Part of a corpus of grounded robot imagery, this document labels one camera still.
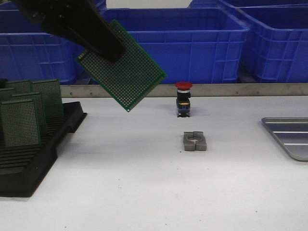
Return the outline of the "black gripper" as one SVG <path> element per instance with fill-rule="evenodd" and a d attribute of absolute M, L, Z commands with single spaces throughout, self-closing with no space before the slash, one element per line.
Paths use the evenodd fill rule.
<path fill-rule="evenodd" d="M 77 43 L 109 62 L 118 61 L 125 46 L 91 0 L 14 0 L 21 14 L 49 34 Z"/>

